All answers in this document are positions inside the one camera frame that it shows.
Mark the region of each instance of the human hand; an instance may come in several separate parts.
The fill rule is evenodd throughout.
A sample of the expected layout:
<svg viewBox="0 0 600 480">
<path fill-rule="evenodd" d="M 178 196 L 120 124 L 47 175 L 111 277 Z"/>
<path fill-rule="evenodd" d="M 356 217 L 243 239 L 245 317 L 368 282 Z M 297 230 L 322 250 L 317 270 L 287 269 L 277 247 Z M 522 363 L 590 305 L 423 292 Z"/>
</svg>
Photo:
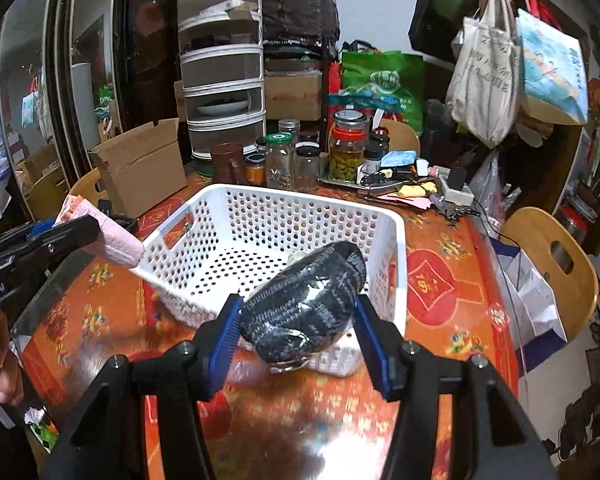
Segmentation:
<svg viewBox="0 0 600 480">
<path fill-rule="evenodd" d="M 7 317 L 0 310 L 0 403 L 16 406 L 22 402 L 23 395 L 20 365 L 9 350 Z"/>
</svg>

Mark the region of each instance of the brown mug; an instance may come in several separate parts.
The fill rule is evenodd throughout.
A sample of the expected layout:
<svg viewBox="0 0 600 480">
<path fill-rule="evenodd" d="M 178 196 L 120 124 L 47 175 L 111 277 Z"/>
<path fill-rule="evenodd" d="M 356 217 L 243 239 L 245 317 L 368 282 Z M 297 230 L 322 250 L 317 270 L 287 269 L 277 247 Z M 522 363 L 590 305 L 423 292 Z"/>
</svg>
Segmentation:
<svg viewBox="0 0 600 480">
<path fill-rule="evenodd" d="M 215 144 L 209 150 L 214 166 L 214 184 L 239 184 L 246 186 L 242 145 L 238 142 Z"/>
</svg>

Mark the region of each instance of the green shopping bag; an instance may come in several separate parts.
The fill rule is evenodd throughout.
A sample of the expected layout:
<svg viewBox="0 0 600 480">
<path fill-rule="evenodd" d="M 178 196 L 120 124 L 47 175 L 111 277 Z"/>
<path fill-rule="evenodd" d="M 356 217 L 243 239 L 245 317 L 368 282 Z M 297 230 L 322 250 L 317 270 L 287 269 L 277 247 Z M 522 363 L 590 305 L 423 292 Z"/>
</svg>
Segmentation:
<svg viewBox="0 0 600 480">
<path fill-rule="evenodd" d="M 418 54 L 399 50 L 342 53 L 342 87 L 351 93 L 400 99 L 403 121 L 418 135 L 422 133 L 423 74 L 424 61 Z"/>
</svg>

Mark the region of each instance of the orange floral tablecloth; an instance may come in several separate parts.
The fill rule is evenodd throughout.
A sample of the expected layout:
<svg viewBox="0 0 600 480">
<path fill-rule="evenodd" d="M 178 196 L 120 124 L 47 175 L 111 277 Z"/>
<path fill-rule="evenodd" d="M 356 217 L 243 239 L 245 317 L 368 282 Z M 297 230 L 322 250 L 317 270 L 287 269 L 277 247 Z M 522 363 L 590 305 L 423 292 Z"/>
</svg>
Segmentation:
<svg viewBox="0 0 600 480">
<path fill-rule="evenodd" d="M 190 175 L 188 186 L 139 219 L 147 236 L 208 180 Z M 342 190 L 323 196 L 357 200 Z M 518 366 L 488 264 L 488 251 L 471 222 L 450 226 L 433 211 L 392 207 L 404 219 L 408 243 L 406 338 L 432 352 L 467 359 L 482 352 L 514 393 Z M 44 318 L 22 353 L 26 373 L 52 413 L 65 416 L 114 353 L 135 358 L 190 338 L 152 290 L 128 270 L 95 258 Z M 238 350 L 237 359 L 253 356 Z M 160 480 L 155 400 L 145 399 L 148 468 Z M 336 378 L 310 370 L 230 385 L 200 413 L 216 475 L 223 479 L 297 480 L 378 478 L 398 405 L 373 390 L 363 367 Z M 433 478 L 446 479 L 451 403 L 441 398 Z"/>
</svg>

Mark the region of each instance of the stacked storage container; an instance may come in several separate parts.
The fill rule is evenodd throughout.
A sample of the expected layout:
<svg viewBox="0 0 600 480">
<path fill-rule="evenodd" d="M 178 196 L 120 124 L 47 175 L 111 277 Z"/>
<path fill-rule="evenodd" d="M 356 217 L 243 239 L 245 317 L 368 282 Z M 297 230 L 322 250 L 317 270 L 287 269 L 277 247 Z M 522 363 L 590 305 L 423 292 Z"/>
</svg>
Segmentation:
<svg viewBox="0 0 600 480">
<path fill-rule="evenodd" d="M 262 0 L 178 0 L 180 68 L 195 158 L 266 133 Z"/>
</svg>

